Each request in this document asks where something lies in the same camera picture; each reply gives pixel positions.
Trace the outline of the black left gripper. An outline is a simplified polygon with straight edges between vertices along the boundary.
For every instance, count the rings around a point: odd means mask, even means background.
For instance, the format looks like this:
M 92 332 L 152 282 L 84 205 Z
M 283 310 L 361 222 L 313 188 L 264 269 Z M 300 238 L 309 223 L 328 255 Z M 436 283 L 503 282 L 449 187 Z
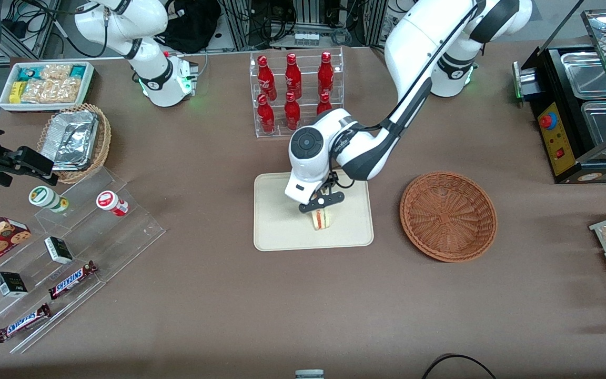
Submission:
M 337 173 L 328 173 L 324 182 L 322 182 L 322 184 L 316 189 L 315 198 L 329 195 L 332 192 L 332 187 L 334 187 L 336 181 Z M 327 206 L 327 216 L 333 216 L 334 212 L 334 206 Z M 313 210 L 309 214 L 311 217 L 316 217 L 317 210 Z

